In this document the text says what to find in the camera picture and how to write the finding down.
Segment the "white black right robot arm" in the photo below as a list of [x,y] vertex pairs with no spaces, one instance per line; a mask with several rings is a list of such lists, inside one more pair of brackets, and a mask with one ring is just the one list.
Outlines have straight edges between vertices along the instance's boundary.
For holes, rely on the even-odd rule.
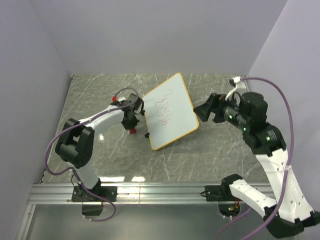
[[293,237],[307,227],[320,223],[320,213],[313,210],[304,197],[290,166],[288,149],[281,131],[267,122],[268,104],[256,92],[227,99],[225,94],[213,93],[208,100],[194,108],[201,121],[214,113],[214,123],[228,122],[242,131],[244,142],[261,164],[275,198],[249,185],[240,175],[222,179],[218,190],[205,186],[201,193],[208,202],[241,200],[255,210],[266,228],[277,239]]

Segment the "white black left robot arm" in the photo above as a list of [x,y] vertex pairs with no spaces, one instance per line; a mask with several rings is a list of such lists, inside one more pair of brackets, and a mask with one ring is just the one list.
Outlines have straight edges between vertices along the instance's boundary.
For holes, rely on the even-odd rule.
[[136,94],[130,94],[122,100],[116,96],[103,111],[90,117],[75,120],[70,118],[63,126],[58,138],[55,153],[66,162],[78,180],[75,192],[89,201],[106,197],[107,191],[101,186],[101,179],[95,173],[91,158],[96,137],[110,127],[122,124],[130,134],[136,132],[139,120],[136,115],[144,113],[144,102]]

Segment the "red whiteboard eraser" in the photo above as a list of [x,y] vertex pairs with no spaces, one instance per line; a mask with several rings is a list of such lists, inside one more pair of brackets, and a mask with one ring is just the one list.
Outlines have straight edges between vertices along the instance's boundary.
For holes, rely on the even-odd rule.
[[137,130],[135,128],[131,128],[129,130],[129,133],[132,135],[132,134],[135,134],[137,132]]

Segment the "yellow framed whiteboard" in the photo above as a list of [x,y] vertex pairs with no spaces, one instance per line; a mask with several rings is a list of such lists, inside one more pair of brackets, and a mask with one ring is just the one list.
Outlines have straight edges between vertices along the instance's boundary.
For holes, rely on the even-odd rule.
[[143,102],[150,147],[154,151],[194,132],[200,125],[179,72],[143,96]]

